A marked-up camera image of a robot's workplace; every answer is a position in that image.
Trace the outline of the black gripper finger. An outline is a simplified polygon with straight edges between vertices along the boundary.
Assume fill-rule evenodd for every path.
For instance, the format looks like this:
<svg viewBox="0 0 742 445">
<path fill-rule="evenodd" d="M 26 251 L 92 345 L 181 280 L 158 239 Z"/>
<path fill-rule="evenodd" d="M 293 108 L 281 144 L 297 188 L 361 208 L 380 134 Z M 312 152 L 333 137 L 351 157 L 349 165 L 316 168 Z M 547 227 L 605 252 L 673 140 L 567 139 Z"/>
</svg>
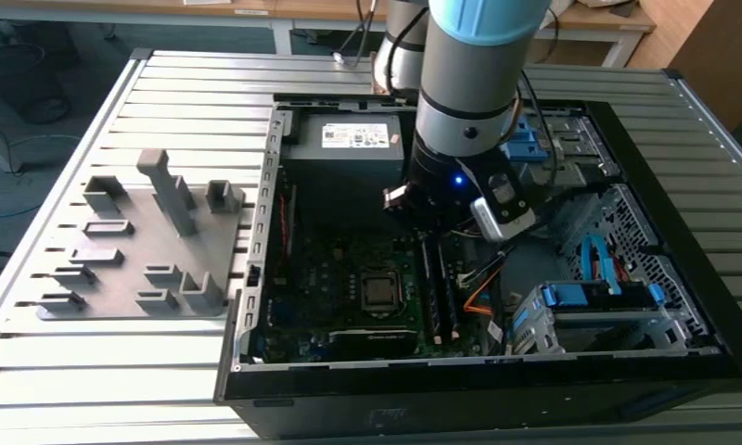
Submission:
<svg viewBox="0 0 742 445">
<path fill-rule="evenodd" d="M 408 232 L 420 236 L 436 233 L 436 206 L 430 195 L 416 184 L 385 188 L 383 211 Z"/>
</svg>

